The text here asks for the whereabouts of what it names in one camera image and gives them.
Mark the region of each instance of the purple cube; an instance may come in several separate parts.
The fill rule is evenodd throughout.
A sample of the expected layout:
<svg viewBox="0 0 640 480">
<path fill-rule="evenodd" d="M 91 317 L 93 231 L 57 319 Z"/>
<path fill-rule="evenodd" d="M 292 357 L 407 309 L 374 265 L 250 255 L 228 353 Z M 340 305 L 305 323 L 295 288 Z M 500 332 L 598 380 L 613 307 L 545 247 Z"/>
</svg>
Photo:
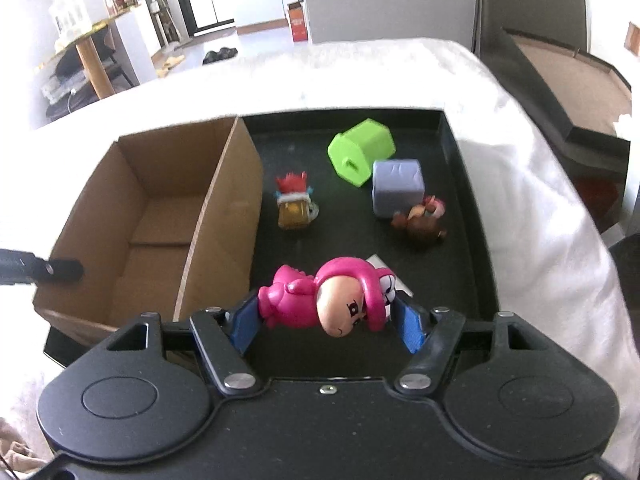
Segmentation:
<svg viewBox="0 0 640 480">
<path fill-rule="evenodd" d="M 408 213 L 424 198 L 420 162 L 414 159 L 377 160 L 373 163 L 373 213 L 392 218 Z"/>
</svg>

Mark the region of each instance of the black tray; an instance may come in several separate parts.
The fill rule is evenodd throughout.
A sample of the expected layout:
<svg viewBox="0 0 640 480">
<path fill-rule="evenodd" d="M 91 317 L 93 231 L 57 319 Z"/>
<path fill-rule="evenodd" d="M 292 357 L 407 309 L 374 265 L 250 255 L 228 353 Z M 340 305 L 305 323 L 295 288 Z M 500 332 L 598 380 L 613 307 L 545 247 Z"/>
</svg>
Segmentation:
<svg viewBox="0 0 640 480">
<path fill-rule="evenodd" d="M 415 250 L 389 221 L 373 215 L 371 180 L 361 188 L 341 179 L 326 154 L 338 132 L 371 118 L 391 129 L 393 158 L 417 158 L 426 192 L 446 203 L 443 243 Z M 264 167 L 264 194 L 255 245 L 251 286 L 270 285 L 288 264 L 308 274 L 338 256 L 377 254 L 426 309 L 447 306 L 467 318 L 491 320 L 498 310 L 478 208 L 458 146 L 444 113 L 436 110 L 343 109 L 245 117 Z M 308 174 L 319 205 L 318 218 L 305 230 L 278 227 L 275 177 L 288 171 Z M 410 355 L 395 330 L 381 333 L 357 327 L 348 338 L 327 338 L 309 330 L 263 329 L 246 359 L 262 377 L 391 378 Z"/>
</svg>

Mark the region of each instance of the green toy block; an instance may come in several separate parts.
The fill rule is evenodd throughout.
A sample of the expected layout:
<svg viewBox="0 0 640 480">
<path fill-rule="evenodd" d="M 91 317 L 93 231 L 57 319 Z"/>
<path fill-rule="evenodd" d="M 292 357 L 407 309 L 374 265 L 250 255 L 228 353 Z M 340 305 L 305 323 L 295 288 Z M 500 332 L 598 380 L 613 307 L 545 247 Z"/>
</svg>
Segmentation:
<svg viewBox="0 0 640 480">
<path fill-rule="evenodd" d="M 396 146 L 389 128 L 367 119 L 337 134 L 326 151 L 335 173 L 360 187 L 371 178 L 373 163 L 389 158 L 396 152 Z"/>
</svg>

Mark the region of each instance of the red box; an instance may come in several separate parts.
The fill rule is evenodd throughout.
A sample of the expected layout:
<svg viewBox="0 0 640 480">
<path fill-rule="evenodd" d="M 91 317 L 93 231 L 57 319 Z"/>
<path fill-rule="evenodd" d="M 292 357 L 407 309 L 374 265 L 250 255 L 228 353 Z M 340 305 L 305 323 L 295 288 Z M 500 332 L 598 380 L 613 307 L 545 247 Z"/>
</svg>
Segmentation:
<svg viewBox="0 0 640 480">
<path fill-rule="evenodd" d="M 291 35 L 293 41 L 308 41 L 306 33 L 305 13 L 302 11 L 302 4 L 295 2 L 289 4 L 289 23 L 291 24 Z"/>
</svg>

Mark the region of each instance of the red-haired toy figure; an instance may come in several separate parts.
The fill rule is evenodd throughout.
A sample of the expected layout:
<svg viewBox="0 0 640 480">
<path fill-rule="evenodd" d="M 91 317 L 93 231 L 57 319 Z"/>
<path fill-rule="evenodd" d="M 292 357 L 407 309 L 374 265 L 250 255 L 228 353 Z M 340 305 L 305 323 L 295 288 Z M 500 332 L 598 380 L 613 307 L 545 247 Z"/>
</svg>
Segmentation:
<svg viewBox="0 0 640 480">
<path fill-rule="evenodd" d="M 309 328 L 319 323 L 329 335 L 342 337 L 363 319 L 371 330 L 382 330 L 395 297 L 391 270 L 344 256 L 325 263 L 315 276 L 280 267 L 273 285 L 258 291 L 258 309 L 269 327 Z"/>
<path fill-rule="evenodd" d="M 306 172 L 287 173 L 276 177 L 278 191 L 278 226 L 281 229 L 300 229 L 308 226 L 318 216 L 318 206 L 311 202 L 313 189 L 306 185 Z"/>
</svg>

